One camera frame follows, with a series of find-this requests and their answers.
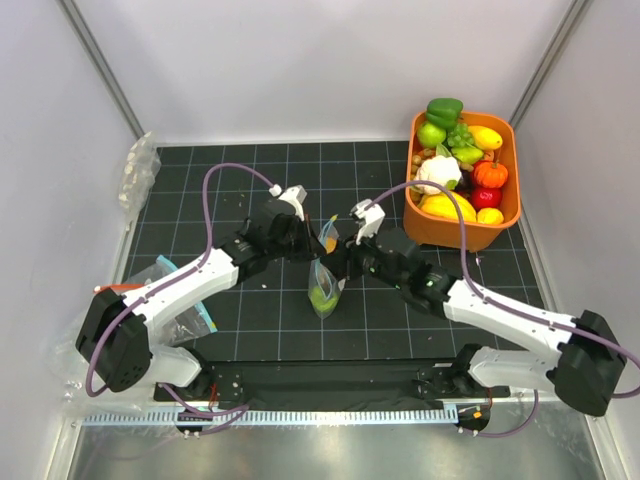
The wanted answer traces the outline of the green lime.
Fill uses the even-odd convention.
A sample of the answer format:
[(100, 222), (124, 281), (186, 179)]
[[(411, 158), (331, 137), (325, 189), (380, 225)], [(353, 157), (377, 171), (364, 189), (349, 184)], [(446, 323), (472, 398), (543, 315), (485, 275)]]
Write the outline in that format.
[(333, 313), (338, 301), (339, 293), (333, 292), (331, 295), (326, 296), (324, 291), (316, 286), (310, 290), (309, 299), (315, 313), (320, 318), (326, 318)]

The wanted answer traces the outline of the orange mango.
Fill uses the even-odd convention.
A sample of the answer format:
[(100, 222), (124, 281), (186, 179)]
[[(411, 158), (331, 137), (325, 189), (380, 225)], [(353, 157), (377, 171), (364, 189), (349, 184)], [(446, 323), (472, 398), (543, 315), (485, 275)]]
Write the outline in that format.
[(327, 253), (331, 253), (335, 250), (337, 245), (337, 240), (333, 237), (327, 237), (324, 240), (324, 247)]

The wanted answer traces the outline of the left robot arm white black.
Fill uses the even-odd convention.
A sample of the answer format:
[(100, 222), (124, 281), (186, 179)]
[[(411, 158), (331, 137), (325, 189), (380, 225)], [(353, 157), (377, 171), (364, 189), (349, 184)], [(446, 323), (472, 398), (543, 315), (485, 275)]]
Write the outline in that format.
[(190, 400), (204, 398), (212, 377), (203, 360), (162, 342), (163, 327), (204, 299), (261, 273), (272, 260), (312, 261), (324, 252), (302, 203), (279, 197), (263, 204), (218, 247), (166, 277), (123, 294), (111, 288), (97, 293), (75, 343), (89, 363), (88, 395), (98, 396), (92, 386), (98, 376), (113, 393), (164, 383)]

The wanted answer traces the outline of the clear zip bag blue zipper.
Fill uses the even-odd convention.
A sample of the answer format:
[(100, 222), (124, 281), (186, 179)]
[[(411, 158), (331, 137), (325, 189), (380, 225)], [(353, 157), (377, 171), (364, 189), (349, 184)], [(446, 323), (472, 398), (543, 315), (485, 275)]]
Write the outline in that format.
[[(339, 233), (336, 229), (335, 222), (328, 220), (323, 225), (319, 234), (319, 241), (321, 244), (324, 245), (324, 240), (327, 237), (333, 237), (336, 240), (339, 239)], [(333, 292), (338, 292), (341, 296), (344, 288), (344, 282), (335, 279), (334, 276), (322, 265), (320, 260), (314, 260), (311, 263), (309, 270), (308, 298), (310, 290), (316, 286), (320, 287), (326, 296), (331, 295)]]

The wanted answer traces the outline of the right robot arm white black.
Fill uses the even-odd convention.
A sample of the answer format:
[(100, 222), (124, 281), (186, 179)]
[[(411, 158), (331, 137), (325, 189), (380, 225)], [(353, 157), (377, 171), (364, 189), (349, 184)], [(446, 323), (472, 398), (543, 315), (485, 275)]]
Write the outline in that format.
[(369, 275), (394, 288), (415, 310), (491, 332), (512, 350), (464, 347), (450, 382), (463, 396), (509, 386), (555, 394), (574, 410), (603, 416), (626, 366), (607, 321), (535, 308), (427, 262), (399, 228), (338, 242), (322, 264), (339, 280)]

